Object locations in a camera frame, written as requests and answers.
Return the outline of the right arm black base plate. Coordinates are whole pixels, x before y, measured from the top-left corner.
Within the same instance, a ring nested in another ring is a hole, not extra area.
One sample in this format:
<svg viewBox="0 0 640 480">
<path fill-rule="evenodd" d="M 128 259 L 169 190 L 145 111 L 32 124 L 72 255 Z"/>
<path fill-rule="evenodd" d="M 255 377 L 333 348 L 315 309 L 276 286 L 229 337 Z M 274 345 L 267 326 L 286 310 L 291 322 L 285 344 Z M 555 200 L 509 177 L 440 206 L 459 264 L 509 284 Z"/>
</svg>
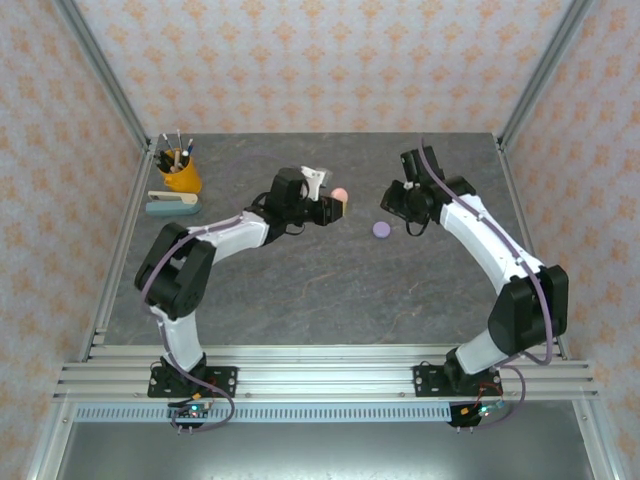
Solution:
<svg viewBox="0 0 640 480">
<path fill-rule="evenodd" d="M 412 367 L 417 397 L 478 397 L 503 394 L 501 377 L 489 369 L 467 374 L 448 366 L 421 363 Z"/>
</svg>

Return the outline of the yellow pen cup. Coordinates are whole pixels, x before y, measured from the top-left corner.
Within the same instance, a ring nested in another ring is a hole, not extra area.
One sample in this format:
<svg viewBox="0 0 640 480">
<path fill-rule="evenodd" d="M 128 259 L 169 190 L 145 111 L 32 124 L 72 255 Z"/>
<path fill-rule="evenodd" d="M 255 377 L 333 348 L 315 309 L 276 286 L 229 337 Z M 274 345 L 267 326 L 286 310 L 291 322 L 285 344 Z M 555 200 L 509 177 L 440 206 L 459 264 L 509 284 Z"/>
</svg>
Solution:
<svg viewBox="0 0 640 480">
<path fill-rule="evenodd" d="M 190 156 L 189 165 L 176 174 L 164 173 L 160 170 L 164 185 L 175 192 L 198 194 L 202 189 L 202 180 Z"/>
</svg>

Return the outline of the grey sheet metal panel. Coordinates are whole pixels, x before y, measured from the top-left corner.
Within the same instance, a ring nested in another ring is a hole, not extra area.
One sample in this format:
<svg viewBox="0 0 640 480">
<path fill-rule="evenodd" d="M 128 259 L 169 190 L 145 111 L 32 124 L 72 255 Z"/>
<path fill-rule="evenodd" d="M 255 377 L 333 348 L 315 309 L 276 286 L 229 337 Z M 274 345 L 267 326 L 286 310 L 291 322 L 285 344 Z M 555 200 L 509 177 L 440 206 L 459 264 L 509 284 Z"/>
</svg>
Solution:
<svg viewBox="0 0 640 480">
<path fill-rule="evenodd" d="M 609 480 L 573 416 L 456 433 L 439 423 L 257 424 L 180 435 L 76 423 L 38 480 Z"/>
</svg>

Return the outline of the aluminium front rail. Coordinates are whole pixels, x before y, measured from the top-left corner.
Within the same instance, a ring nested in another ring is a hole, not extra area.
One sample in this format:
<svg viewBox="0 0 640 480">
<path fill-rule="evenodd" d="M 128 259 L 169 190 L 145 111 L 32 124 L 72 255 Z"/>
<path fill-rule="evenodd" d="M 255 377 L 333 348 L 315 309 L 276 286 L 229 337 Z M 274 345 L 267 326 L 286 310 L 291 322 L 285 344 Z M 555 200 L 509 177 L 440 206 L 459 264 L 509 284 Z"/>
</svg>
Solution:
<svg viewBox="0 0 640 480">
<path fill-rule="evenodd" d="M 415 399 L 412 368 L 441 364 L 447 345 L 208 346 L 214 365 L 239 369 L 236 398 L 246 402 L 373 402 Z M 145 398 L 150 365 L 159 346 L 95 345 L 84 362 L 63 366 L 54 390 L 67 401 L 128 401 Z M 501 371 L 504 397 L 529 400 L 596 398 L 599 388 L 583 360 L 554 355 L 541 367 L 524 359 Z"/>
</svg>

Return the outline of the beige and teal stapler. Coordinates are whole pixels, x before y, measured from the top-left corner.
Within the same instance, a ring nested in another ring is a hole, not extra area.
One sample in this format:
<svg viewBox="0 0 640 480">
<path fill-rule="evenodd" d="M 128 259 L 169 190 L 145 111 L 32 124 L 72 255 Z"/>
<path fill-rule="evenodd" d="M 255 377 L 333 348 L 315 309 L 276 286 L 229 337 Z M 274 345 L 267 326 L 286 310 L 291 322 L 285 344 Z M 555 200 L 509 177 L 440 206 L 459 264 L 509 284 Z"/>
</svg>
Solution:
<svg viewBox="0 0 640 480">
<path fill-rule="evenodd" d="M 196 194 L 149 190 L 145 212 L 150 216 L 188 216 L 198 213 L 202 204 Z"/>
</svg>

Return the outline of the aluminium frame post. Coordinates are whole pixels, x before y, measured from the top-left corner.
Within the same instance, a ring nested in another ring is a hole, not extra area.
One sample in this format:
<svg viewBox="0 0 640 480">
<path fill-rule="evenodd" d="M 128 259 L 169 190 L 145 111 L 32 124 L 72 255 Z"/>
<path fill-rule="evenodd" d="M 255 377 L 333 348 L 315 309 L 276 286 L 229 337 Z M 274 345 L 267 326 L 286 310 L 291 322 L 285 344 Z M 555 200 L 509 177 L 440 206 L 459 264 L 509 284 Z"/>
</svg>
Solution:
<svg viewBox="0 0 640 480">
<path fill-rule="evenodd" d="M 141 149 L 146 150 L 151 139 L 142 126 L 76 0 L 52 0 L 52 2 L 75 36 L 84 57 L 102 84 L 134 142 Z"/>
<path fill-rule="evenodd" d="M 551 80 L 594 1 L 571 0 L 569 8 L 544 50 L 502 133 L 496 137 L 501 152 L 506 152 L 515 143 L 519 131 L 533 112 L 540 95 Z"/>
</svg>

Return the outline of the aluminium table side rail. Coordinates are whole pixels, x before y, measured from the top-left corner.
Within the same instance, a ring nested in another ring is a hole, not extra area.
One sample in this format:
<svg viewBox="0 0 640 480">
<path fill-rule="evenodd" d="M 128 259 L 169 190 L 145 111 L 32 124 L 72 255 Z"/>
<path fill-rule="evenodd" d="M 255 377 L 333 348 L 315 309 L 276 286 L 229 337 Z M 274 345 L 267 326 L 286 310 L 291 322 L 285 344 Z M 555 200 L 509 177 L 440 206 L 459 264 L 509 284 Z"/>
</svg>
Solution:
<svg viewBox="0 0 640 480">
<path fill-rule="evenodd" d="M 102 284 L 102 290 L 77 356 L 77 361 L 80 363 L 84 363 L 89 359 L 96 335 L 104 333 L 107 330 L 139 212 L 143 190 L 151 169 L 151 155 L 155 151 L 155 147 L 156 141 L 153 140 L 149 146 L 146 146 L 141 151 L 138 167 L 119 223 L 114 249 L 106 271 L 106 277 Z"/>
<path fill-rule="evenodd" d="M 497 149 L 500 163 L 504 172 L 506 183 L 510 192 L 510 197 L 514 205 L 514 210 L 516 212 L 516 217 L 518 220 L 524 246 L 532 255 L 537 256 L 537 253 L 535 251 L 532 238 L 530 235 L 530 231 L 526 222 L 523 205 L 518 194 L 515 178 L 508 161 L 506 148 L 502 145 L 500 138 L 495 136 L 494 140 L 496 143 L 496 149 Z M 562 361 L 568 361 L 571 359 L 570 350 L 568 349 L 565 343 L 565 340 L 562 336 L 554 338 L 554 345 L 558 347 L 559 357 L 561 358 Z"/>
</svg>

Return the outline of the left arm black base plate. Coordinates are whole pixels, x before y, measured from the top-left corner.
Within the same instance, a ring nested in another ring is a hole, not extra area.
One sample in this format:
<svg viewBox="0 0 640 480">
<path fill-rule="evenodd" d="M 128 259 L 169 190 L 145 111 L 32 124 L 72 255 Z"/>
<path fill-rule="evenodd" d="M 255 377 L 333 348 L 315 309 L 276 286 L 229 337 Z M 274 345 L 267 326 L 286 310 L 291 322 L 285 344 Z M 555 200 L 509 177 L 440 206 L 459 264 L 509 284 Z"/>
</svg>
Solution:
<svg viewBox="0 0 640 480">
<path fill-rule="evenodd" d="M 234 397 L 238 369 L 230 366 L 196 366 L 190 374 L 199 380 L 218 387 Z M 188 398 L 194 394 L 212 397 L 213 393 L 205 387 L 186 379 L 174 367 L 156 365 L 151 368 L 147 396 L 150 398 Z"/>
</svg>

